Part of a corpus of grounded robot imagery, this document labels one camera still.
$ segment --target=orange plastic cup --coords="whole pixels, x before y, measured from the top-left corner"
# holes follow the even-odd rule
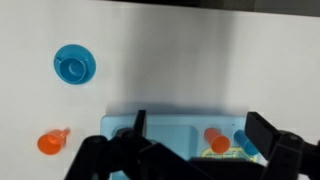
[[[229,139],[214,128],[206,129],[204,137],[215,153],[223,154],[228,151],[230,147]]]
[[[66,143],[66,136],[70,130],[52,130],[42,135],[38,139],[38,148],[41,152],[47,155],[54,155],[58,153]]]

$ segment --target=blue object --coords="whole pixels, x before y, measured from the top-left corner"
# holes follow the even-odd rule
[[[100,133],[112,139],[116,131],[132,127],[135,115],[104,116]],[[185,160],[200,157],[209,147],[204,138],[208,127],[219,129],[230,139],[231,146],[239,146],[233,141],[234,133],[244,129],[244,117],[210,115],[147,115],[146,138],[151,142],[160,142]],[[112,180],[127,179],[122,172],[112,174]]]
[[[70,44],[63,46],[54,56],[54,69],[69,84],[88,82],[96,72],[92,54],[84,47]]]
[[[249,156],[254,156],[259,153],[257,148],[248,139],[243,130],[238,130],[234,134],[234,139]]]

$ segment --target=blue plastic cup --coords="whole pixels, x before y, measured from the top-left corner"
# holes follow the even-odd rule
[[[243,130],[238,130],[233,137],[235,141],[240,145],[240,147],[244,150],[244,152],[249,156],[254,156],[259,153],[257,148],[248,139]]]
[[[79,83],[86,75],[86,64],[76,58],[66,58],[59,62],[59,71],[61,78],[71,84]]]

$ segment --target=orange cup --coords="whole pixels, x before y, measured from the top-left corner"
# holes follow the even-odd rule
[[[204,132],[204,138],[209,143],[213,152],[223,154],[230,147],[229,139],[214,128],[208,128]]]
[[[42,135],[38,139],[38,148],[41,152],[47,155],[54,155],[58,153],[66,143],[66,136],[70,130],[52,130]]]

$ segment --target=white table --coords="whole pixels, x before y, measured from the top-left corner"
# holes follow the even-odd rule
[[[320,139],[320,19],[103,1],[0,6],[1,179],[63,179],[105,114],[258,111]],[[85,85],[61,81],[53,56],[77,43],[96,58]],[[37,139],[71,128],[67,146]]]

